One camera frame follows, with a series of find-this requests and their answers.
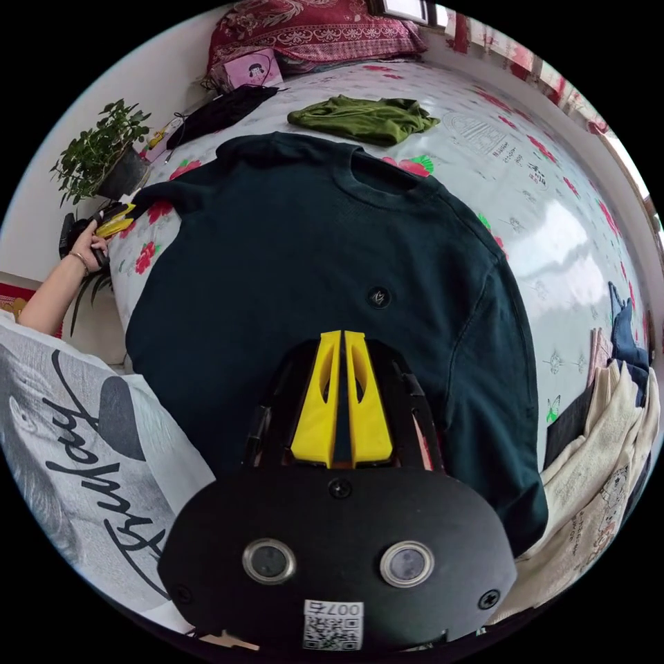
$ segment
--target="bracelet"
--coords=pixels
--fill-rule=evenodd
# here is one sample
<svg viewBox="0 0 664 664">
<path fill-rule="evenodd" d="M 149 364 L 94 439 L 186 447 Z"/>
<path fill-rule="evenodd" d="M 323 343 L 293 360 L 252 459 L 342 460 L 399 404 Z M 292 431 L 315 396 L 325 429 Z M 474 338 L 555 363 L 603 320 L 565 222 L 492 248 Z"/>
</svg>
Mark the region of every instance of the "bracelet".
<svg viewBox="0 0 664 664">
<path fill-rule="evenodd" d="M 85 262 L 85 258 L 83 258 L 81 254 L 76 253 L 76 251 L 70 251 L 69 255 L 76 256 L 83 263 L 83 267 L 85 268 L 85 276 L 88 277 L 90 275 L 90 268 L 88 267 L 88 264 Z"/>
</svg>

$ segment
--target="plant pot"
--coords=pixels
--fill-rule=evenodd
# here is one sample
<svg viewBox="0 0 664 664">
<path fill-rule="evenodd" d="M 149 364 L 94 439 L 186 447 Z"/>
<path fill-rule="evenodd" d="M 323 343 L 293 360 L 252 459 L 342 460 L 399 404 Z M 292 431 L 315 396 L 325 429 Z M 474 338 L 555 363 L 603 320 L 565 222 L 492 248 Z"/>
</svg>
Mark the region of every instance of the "plant pot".
<svg viewBox="0 0 664 664">
<path fill-rule="evenodd" d="M 128 147 L 97 189 L 97 195 L 112 201 L 136 191 L 150 164 L 133 147 Z"/>
</svg>

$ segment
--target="screw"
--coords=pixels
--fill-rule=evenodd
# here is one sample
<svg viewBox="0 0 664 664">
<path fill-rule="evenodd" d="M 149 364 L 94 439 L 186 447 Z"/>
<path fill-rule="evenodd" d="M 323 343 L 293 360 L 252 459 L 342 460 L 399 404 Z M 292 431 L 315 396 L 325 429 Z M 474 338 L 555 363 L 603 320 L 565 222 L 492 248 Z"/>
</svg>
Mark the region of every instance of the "screw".
<svg viewBox="0 0 664 664">
<path fill-rule="evenodd" d="M 175 587 L 175 596 L 181 604 L 191 604 L 193 601 L 192 592 L 183 585 Z"/>
<path fill-rule="evenodd" d="M 347 498 L 353 491 L 351 483 L 347 479 L 336 478 L 328 484 L 332 498 Z"/>
<path fill-rule="evenodd" d="M 492 609 L 500 599 L 500 590 L 489 590 L 485 592 L 479 599 L 477 606 L 482 610 Z"/>
</svg>

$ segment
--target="potted plant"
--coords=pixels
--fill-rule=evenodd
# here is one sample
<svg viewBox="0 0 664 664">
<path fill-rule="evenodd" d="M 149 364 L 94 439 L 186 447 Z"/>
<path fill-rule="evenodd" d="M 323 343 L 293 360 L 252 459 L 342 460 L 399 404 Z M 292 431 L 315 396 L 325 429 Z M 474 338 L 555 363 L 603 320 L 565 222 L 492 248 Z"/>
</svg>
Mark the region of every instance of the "potted plant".
<svg viewBox="0 0 664 664">
<path fill-rule="evenodd" d="M 107 104 L 96 129 L 82 131 L 60 154 L 50 170 L 64 190 L 60 206 L 70 198 L 74 205 L 93 196 L 117 201 L 138 188 L 149 163 L 132 146 L 145 140 L 149 127 L 142 122 L 151 114 L 135 111 L 137 106 L 125 106 L 124 99 Z"/>
</svg>

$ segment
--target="bed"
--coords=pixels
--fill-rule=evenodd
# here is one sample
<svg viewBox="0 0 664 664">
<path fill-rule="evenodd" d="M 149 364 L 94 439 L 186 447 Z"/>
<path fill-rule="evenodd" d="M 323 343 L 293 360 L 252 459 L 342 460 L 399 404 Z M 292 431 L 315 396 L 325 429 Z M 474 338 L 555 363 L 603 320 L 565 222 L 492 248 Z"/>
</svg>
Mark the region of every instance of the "bed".
<svg viewBox="0 0 664 664">
<path fill-rule="evenodd" d="M 175 149 L 168 163 L 166 155 L 160 157 L 147 185 L 214 160 L 216 147 L 236 136 L 273 131 L 321 136 L 289 125 L 286 116 L 334 95 L 417 99 L 441 119 L 438 126 L 387 149 L 363 147 L 439 179 L 479 216 L 507 254 L 535 343 L 541 469 L 548 424 L 587 386 L 591 330 L 610 334 L 608 282 L 623 299 L 632 298 L 632 333 L 647 348 L 645 303 L 621 221 L 592 175 L 576 163 L 562 137 L 516 101 L 428 64 L 350 64 L 291 79 L 281 88 L 233 127 Z M 125 330 L 152 267 L 179 225 L 169 204 L 157 204 L 112 238 L 111 277 Z M 174 302 L 173 311 L 191 315 L 187 302 Z"/>
</svg>

